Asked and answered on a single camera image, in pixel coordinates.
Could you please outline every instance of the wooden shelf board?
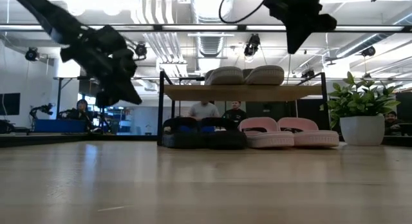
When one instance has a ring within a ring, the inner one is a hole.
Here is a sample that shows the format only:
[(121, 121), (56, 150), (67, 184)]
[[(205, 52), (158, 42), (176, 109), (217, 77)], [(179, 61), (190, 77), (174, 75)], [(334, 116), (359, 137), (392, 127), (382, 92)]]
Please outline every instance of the wooden shelf board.
[(179, 86), (165, 85), (165, 94), (176, 101), (294, 101), (308, 95), (322, 95), (321, 86)]

